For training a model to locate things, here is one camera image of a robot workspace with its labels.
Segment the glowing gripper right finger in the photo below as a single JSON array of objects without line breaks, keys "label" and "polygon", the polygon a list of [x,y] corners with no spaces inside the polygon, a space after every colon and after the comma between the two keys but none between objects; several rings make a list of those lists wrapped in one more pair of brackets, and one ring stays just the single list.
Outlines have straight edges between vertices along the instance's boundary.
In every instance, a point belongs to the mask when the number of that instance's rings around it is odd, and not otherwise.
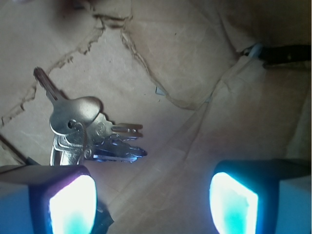
[{"label": "glowing gripper right finger", "polygon": [[309,234],[311,164],[303,159],[224,160],[209,187],[220,234]]}]

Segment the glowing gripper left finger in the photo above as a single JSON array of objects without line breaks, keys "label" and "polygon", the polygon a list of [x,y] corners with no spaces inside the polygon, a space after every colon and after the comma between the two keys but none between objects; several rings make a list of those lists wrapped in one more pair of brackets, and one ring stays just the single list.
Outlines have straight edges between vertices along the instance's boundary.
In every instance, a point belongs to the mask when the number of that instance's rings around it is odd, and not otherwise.
[{"label": "glowing gripper left finger", "polygon": [[0,168],[2,234],[89,234],[97,189],[85,166]]}]

